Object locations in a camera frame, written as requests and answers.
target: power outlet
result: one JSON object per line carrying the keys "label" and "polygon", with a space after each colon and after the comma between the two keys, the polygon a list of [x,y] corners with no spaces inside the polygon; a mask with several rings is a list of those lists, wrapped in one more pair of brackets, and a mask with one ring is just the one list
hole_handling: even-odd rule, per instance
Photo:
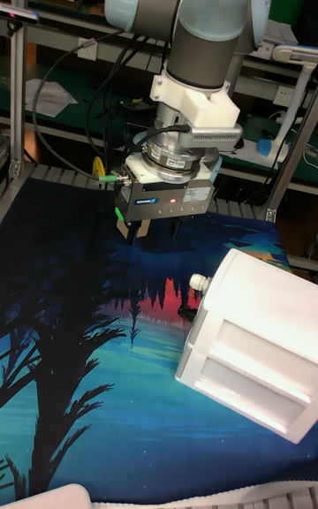
{"label": "power outlet", "polygon": [[291,104],[294,89],[292,87],[278,87],[274,104],[279,106],[289,106]]}
{"label": "power outlet", "polygon": [[[86,38],[79,38],[79,46],[82,43],[88,42]],[[82,57],[82,59],[89,59],[90,61],[96,61],[97,59],[97,43],[94,43],[89,48],[82,48],[78,51],[78,57]]]}

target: black cable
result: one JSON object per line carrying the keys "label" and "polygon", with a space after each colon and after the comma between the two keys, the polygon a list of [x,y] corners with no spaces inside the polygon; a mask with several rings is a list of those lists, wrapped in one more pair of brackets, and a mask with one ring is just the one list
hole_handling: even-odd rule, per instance
{"label": "black cable", "polygon": [[160,72],[162,72],[162,70],[164,68],[164,62],[165,62],[166,57],[167,57],[168,48],[169,48],[169,43],[165,42],[164,46],[163,46],[162,65],[161,65],[161,68],[160,68]]}
{"label": "black cable", "polygon": [[[118,103],[120,103],[123,99],[125,99],[126,97],[127,97],[127,95],[121,95],[121,96],[119,96],[119,98],[118,98],[116,101],[114,101],[114,103],[111,105],[111,111],[113,112],[113,111],[114,111],[114,109],[115,109],[115,107],[116,107],[116,105],[117,105]],[[95,116],[94,118],[95,118],[96,120],[98,120],[99,118],[102,118],[102,113],[101,113],[101,112],[99,112],[98,114],[96,114],[96,116]]]}
{"label": "black cable", "polygon": [[155,46],[157,44],[158,40],[155,40],[155,43],[154,43],[154,48],[153,48],[153,51],[151,52],[150,56],[149,56],[149,60],[147,61],[147,65],[146,65],[146,69],[145,71],[148,70],[148,67],[150,66],[150,61],[152,60],[152,56],[154,55],[155,53]]}
{"label": "black cable", "polygon": [[99,86],[98,90],[96,91],[93,99],[91,99],[89,105],[88,105],[88,108],[87,108],[87,114],[86,114],[86,119],[85,119],[85,134],[87,136],[87,139],[88,139],[88,142],[90,143],[90,145],[92,146],[92,148],[95,150],[95,152],[101,157],[101,158],[104,158],[104,153],[94,144],[93,140],[92,140],[92,137],[90,135],[90,132],[89,132],[89,115],[90,115],[90,112],[91,112],[91,109],[93,107],[93,104],[97,98],[97,96],[101,93],[101,91],[103,90],[103,88],[105,87],[105,85],[113,78],[115,77],[116,73],[122,68],[124,67],[125,65],[127,65],[130,60],[133,58],[133,56],[136,55],[136,53],[138,53],[138,51],[142,48],[142,46],[144,45],[144,43],[148,40],[148,38],[144,38],[144,40],[142,40],[141,42],[138,42],[136,48],[132,51],[132,53],[120,64],[120,66],[117,67],[116,70],[113,70],[110,75],[105,79],[105,81],[101,84],[101,86]]}
{"label": "black cable", "polygon": [[146,135],[141,138],[137,142],[137,144],[134,144],[128,152],[125,154],[125,159],[130,156],[137,148],[141,148],[141,146],[145,143],[145,141],[150,140],[150,138],[153,138],[157,134],[161,134],[162,132],[190,132],[190,126],[185,124],[179,124],[179,125],[172,125],[172,126],[166,126],[165,128],[158,128],[154,130],[153,128],[149,128],[146,132]]}
{"label": "black cable", "polygon": [[36,131],[36,134],[38,136],[38,138],[41,140],[43,146],[45,146],[45,148],[55,157],[57,157],[64,165],[67,165],[69,167],[71,167],[71,169],[73,169],[74,171],[78,172],[78,173],[81,173],[82,175],[85,175],[86,177],[90,178],[90,179],[94,179],[96,181],[98,181],[98,177],[95,176],[95,175],[91,175],[90,173],[86,173],[85,171],[81,170],[79,167],[77,167],[76,165],[74,165],[73,163],[70,163],[67,159],[65,159],[64,157],[62,157],[61,155],[59,155],[55,149],[53,149],[49,144],[48,142],[43,138],[42,136],[42,133],[40,132],[39,130],[39,126],[37,124],[37,120],[36,120],[36,105],[38,103],[38,100],[39,100],[39,96],[40,96],[40,93],[49,77],[49,75],[52,73],[52,71],[57,67],[58,64],[61,63],[61,61],[63,61],[66,57],[70,56],[72,53],[76,53],[77,51],[79,51],[80,49],[83,49],[83,48],[87,48],[88,47],[88,43],[89,42],[92,42],[93,43],[96,43],[96,42],[102,42],[103,40],[108,40],[109,38],[115,36],[115,35],[119,35],[119,34],[122,34],[123,33],[123,30],[119,30],[117,32],[113,32],[112,34],[106,34],[106,35],[103,35],[101,36],[100,38],[97,38],[96,40],[87,40],[87,42],[85,43],[82,43],[80,46],[77,46],[76,48],[73,48],[71,49],[71,51],[67,51],[66,53],[64,53],[53,65],[52,67],[50,67],[50,69],[46,72],[46,74],[44,75],[36,93],[35,93],[35,96],[34,96],[34,103],[33,103],[33,108],[32,108],[32,121],[33,121],[33,124],[34,124],[34,129]]}
{"label": "black cable", "polygon": [[[134,43],[138,41],[138,38],[140,38],[139,34],[135,34],[132,39],[128,42],[128,44],[123,48],[120,52],[120,54],[117,57],[117,60],[115,64],[113,65],[109,77],[112,77],[114,74],[116,74],[118,67],[120,66],[121,62],[123,61],[125,54],[127,51],[133,46]],[[105,165],[106,165],[106,158],[107,158],[107,139],[110,137],[110,107],[111,107],[111,92],[113,88],[113,81],[112,80],[106,80],[103,92],[102,92],[102,141],[103,141],[103,149],[104,149],[104,158],[105,158]],[[108,102],[108,130],[106,132],[106,123],[105,123],[105,103],[106,103],[106,94],[109,90],[109,102]]]}
{"label": "black cable", "polygon": [[34,163],[34,165],[37,165],[37,162],[34,160],[34,158],[27,152],[27,150],[24,148],[24,155],[27,157],[27,159],[30,160],[31,163]]}

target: white container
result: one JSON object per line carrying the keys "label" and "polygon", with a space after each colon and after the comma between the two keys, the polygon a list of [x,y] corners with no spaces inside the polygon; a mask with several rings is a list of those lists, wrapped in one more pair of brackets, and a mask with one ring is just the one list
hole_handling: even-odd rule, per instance
{"label": "white container", "polygon": [[318,419],[318,287],[230,250],[201,301],[176,378],[298,443]]}

